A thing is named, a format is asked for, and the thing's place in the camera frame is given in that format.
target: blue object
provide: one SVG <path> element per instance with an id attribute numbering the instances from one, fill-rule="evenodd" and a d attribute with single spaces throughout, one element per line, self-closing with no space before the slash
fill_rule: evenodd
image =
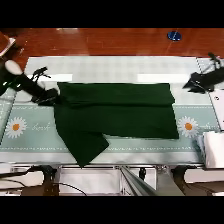
<path id="1" fill-rule="evenodd" d="M 173 40 L 173 41 L 179 41 L 179 40 L 181 40 L 181 38 L 182 38 L 181 34 L 180 34 L 179 32 L 177 32 L 177 31 L 169 32 L 169 33 L 167 34 L 167 36 L 168 36 L 168 38 L 169 38 L 170 40 Z"/>

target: wooden surface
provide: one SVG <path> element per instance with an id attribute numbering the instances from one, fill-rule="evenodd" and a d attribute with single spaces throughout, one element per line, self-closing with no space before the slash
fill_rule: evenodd
<path id="1" fill-rule="evenodd" d="M 167 33 L 177 30 L 182 40 Z M 31 56 L 148 55 L 208 57 L 211 51 L 224 58 L 224 28 L 1 28 L 15 37 L 17 48 L 8 59 L 25 67 Z"/>

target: daisy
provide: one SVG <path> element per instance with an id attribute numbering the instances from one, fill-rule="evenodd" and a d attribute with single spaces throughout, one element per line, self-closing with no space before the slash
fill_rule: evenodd
<path id="1" fill-rule="evenodd" d="M 182 135 L 185 137 L 191 138 L 198 134 L 198 124 L 194 118 L 182 117 L 178 121 L 178 128 L 182 131 Z"/>
<path id="2" fill-rule="evenodd" d="M 26 121 L 25 119 L 22 119 L 22 117 L 14 117 L 14 119 L 11 119 L 10 122 L 8 122 L 6 126 L 6 135 L 8 135 L 8 138 L 17 138 L 21 134 L 23 134 L 23 131 L 26 130 Z"/>

